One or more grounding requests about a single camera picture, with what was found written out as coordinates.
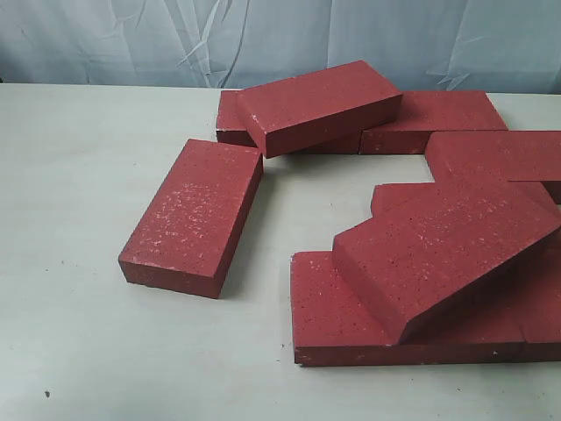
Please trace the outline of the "tilted red brick top back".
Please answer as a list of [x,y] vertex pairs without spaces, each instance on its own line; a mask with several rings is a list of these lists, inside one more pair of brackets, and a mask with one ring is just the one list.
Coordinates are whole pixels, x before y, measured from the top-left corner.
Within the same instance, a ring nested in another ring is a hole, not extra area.
[[403,93],[365,61],[241,89],[238,119],[267,158],[396,120]]

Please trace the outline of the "blue-grey backdrop cloth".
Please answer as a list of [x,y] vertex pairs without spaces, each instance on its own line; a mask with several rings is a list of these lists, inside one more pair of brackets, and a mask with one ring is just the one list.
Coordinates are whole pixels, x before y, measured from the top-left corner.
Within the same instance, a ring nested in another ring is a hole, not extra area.
[[1,4],[3,82],[240,89],[357,60],[399,89],[558,93],[560,4]]

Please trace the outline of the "red brick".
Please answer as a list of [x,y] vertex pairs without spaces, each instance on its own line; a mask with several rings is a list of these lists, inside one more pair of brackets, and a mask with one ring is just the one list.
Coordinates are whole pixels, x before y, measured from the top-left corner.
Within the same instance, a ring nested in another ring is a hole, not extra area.
[[396,120],[403,93],[365,61],[241,89],[238,119],[267,158]]
[[362,132],[359,153],[423,154],[434,132],[507,128],[484,91],[406,91],[396,120]]
[[[361,132],[329,140],[298,151],[297,154],[357,154]],[[249,133],[238,120],[236,90],[223,90],[220,95],[217,121],[217,142],[238,146],[256,147]]]
[[508,182],[438,182],[340,232],[332,261],[390,345],[548,242],[560,215]]
[[465,216],[476,205],[493,213],[513,211],[531,217],[547,212],[560,219],[560,210],[540,182],[483,182],[466,180],[391,183],[375,187],[371,211],[375,217],[394,214],[414,218]]
[[524,343],[515,362],[560,360],[560,251],[542,252],[519,269],[509,296]]
[[508,308],[479,297],[393,345],[333,267],[329,251],[292,257],[290,300],[295,363],[307,367],[510,362],[524,345]]
[[256,148],[189,139],[118,256],[125,280],[218,298],[263,169]]
[[540,182],[560,203],[559,131],[435,132],[425,159],[436,181],[454,175]]

